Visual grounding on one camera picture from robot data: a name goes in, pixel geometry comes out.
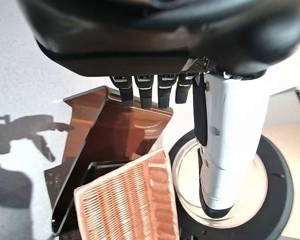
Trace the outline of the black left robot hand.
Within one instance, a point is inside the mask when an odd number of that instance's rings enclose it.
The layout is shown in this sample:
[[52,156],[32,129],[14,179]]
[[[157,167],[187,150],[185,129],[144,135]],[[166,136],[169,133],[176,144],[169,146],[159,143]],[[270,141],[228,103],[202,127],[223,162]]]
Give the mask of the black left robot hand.
[[168,103],[172,76],[198,60],[191,79],[200,143],[200,202],[219,219],[234,206],[265,121],[267,69],[300,43],[300,0],[20,0],[41,51],[85,77],[110,76],[131,102],[158,78]]

